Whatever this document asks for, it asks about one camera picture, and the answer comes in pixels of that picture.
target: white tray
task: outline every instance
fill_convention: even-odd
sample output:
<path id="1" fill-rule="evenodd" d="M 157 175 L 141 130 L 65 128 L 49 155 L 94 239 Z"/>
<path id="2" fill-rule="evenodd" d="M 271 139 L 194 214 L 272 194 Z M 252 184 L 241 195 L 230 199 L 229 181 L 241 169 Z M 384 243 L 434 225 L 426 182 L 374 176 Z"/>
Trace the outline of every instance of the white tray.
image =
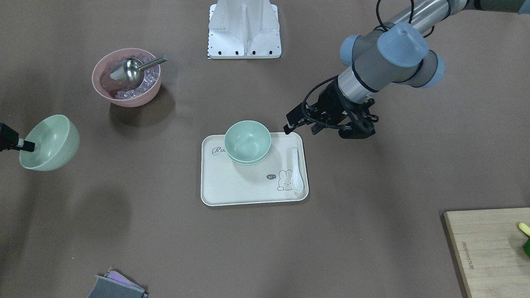
<path id="1" fill-rule="evenodd" d="M 269 154 L 257 164 L 242 165 L 224 150 L 225 135 L 202 141 L 200 197 L 208 206 L 301 201 L 309 194 L 302 138 L 296 133 L 271 133 Z M 298 148 L 304 190 L 291 187 L 293 172 L 290 148 Z"/>

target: ladle handle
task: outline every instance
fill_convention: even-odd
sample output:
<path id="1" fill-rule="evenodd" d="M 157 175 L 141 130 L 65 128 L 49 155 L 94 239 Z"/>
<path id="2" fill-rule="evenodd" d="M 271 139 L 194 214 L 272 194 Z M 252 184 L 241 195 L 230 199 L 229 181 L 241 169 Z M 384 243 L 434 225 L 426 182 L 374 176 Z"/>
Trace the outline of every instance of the ladle handle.
<path id="1" fill-rule="evenodd" d="M 144 70 L 151 68 L 153 66 L 156 66 L 160 63 L 166 62 L 167 57 L 166 55 L 162 55 L 162 57 L 156 58 L 155 60 L 151 60 L 149 62 L 143 63 L 142 65 L 138 66 L 138 69 L 143 72 Z"/>

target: wooden board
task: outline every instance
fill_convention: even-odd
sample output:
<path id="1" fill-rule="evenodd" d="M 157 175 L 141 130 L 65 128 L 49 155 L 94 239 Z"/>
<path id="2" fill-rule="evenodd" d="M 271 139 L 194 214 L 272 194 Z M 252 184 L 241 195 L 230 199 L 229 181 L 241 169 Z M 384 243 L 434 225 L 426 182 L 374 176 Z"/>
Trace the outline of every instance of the wooden board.
<path id="1" fill-rule="evenodd" d="M 528 237 L 517 224 L 530 224 L 530 208 L 444 213 L 469 298 L 530 296 Z"/>

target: cartoon rabbit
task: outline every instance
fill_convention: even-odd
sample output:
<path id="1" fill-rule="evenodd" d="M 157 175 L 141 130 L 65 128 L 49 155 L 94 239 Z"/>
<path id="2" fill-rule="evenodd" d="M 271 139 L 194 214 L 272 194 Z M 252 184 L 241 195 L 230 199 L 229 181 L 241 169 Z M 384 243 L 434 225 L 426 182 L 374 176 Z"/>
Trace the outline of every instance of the cartoon rabbit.
<path id="1" fill-rule="evenodd" d="M 292 170 L 281 170 L 279 173 L 278 173 L 278 177 L 280 178 L 280 180 L 278 181 L 278 190 L 282 191 L 282 190 L 292 190 L 292 186 L 291 186 L 291 177 L 293 176 L 293 171 Z"/>

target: mint green bowl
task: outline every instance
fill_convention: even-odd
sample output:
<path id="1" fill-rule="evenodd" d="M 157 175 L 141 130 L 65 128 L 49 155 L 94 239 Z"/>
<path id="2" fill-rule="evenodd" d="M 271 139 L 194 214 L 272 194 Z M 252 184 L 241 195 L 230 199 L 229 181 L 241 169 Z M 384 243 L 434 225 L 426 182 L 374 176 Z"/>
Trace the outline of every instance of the mint green bowl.
<path id="1" fill-rule="evenodd" d="M 37 124 L 25 140 L 35 143 L 35 151 L 20 151 L 20 164 L 30 170 L 51 171 L 74 157 L 79 132 L 66 116 L 53 115 Z"/>
<path id="2" fill-rule="evenodd" d="M 245 120 L 232 125 L 225 135 L 228 156 L 240 164 L 255 164 L 269 153 L 271 137 L 265 125 Z"/>

